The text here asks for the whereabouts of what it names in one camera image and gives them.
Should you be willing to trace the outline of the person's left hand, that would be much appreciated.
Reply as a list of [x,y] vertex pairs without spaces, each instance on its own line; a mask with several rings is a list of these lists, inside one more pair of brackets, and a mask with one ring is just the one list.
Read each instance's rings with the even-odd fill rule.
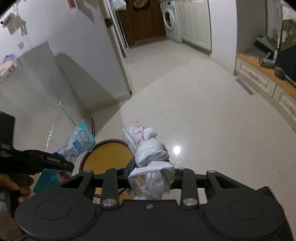
[[31,195],[31,186],[34,183],[34,179],[29,175],[20,175],[17,182],[14,182],[9,175],[1,174],[0,177],[1,190],[19,191],[20,197],[18,202],[22,203]]

